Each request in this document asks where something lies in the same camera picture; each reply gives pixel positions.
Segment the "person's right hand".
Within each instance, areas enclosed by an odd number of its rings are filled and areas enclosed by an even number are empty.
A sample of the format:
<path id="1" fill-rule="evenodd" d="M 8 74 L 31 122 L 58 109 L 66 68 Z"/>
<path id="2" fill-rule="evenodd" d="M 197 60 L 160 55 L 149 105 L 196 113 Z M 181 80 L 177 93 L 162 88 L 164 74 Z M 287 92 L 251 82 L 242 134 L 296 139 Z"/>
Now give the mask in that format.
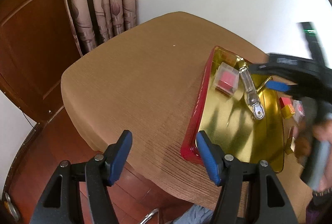
<path id="1" fill-rule="evenodd" d="M 313 125 L 311 129 L 314 138 L 320 142 L 329 142 L 331 144 L 331 120 L 327 120 L 318 125 Z M 304 132 L 307 130 L 304 119 L 301 120 L 298 130 L 299 134 L 298 138 L 295 140 L 294 154 L 298 163 L 303 164 L 305 158 L 311 153 L 310 141 L 304 136 Z M 327 159 L 325 171 L 320 179 L 316 192 L 321 193 L 327 191 L 329 188 L 331 188 L 331 152 L 329 158 Z"/>

